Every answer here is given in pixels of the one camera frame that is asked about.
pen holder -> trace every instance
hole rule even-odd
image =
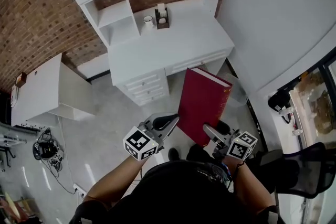
[[[167,12],[167,17],[161,17],[160,13],[159,13],[159,10],[155,9],[155,19],[156,19],[156,27],[157,27],[157,29],[169,28],[168,10],[167,10],[167,8],[165,8],[165,10]],[[159,20],[162,19],[162,18],[166,19],[166,22],[163,23],[163,24],[159,24]]]

electrical outlet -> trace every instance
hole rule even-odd
[[[79,195],[79,197],[83,200],[87,194],[87,192],[85,190],[83,190],[80,186],[78,186],[76,183],[74,183],[73,185],[74,189],[77,189],[77,194]]]

gray tile floor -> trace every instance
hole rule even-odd
[[[222,77],[227,72],[229,72],[227,66],[223,65],[218,75]],[[131,127],[138,125],[152,113],[178,110],[184,76],[185,72],[169,76],[171,96],[143,107],[137,106],[118,88],[113,87],[109,75],[94,80],[92,85],[97,115],[81,122],[61,119],[62,129],[59,126],[51,129],[58,142],[63,147],[64,143],[66,145],[64,147],[66,157],[58,180],[71,191],[73,182],[84,190],[89,190],[96,181],[128,156],[123,149],[122,139]],[[228,102],[221,119],[231,128],[240,128],[258,136],[246,105],[233,108]],[[17,157],[12,160],[12,167],[0,174],[0,183],[14,200],[20,197],[34,198],[45,223],[68,223],[79,202],[78,197],[63,190],[46,167],[34,159],[32,145],[35,139],[28,136],[27,144],[13,148]],[[157,165],[158,162],[167,161],[170,147],[176,147],[181,157],[185,158],[193,144],[189,137],[176,128],[165,140],[162,156],[151,157],[145,164],[143,173]],[[260,142],[258,144],[255,150],[261,148]],[[210,153],[212,149],[213,145],[209,145]],[[27,181],[22,167],[25,168]],[[43,169],[46,171],[49,183],[46,182]]]

small box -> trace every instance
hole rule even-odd
[[[156,27],[157,29],[163,29],[163,28],[169,28],[169,15],[168,15],[168,10],[165,8],[167,16],[166,17],[161,17],[160,12],[158,9],[155,9],[155,19],[156,19]],[[164,24],[159,24],[160,19],[166,19],[166,22]]]
[[[18,76],[16,78],[16,83],[15,85],[18,87],[18,88],[21,88],[25,83],[26,83],[26,80],[27,80],[27,74],[22,72],[20,74],[20,76]]]

white wall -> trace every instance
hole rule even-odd
[[[257,91],[281,75],[328,32],[336,0],[223,0],[218,21],[233,40]]]
[[[295,77],[298,77],[304,73],[307,69],[312,67],[326,54],[328,54],[336,44],[336,24],[330,29],[330,31],[318,42],[308,53],[306,53],[300,60],[294,65],[288,68],[284,73],[278,76],[276,79],[262,87],[258,92],[264,96],[270,92],[274,92]]]

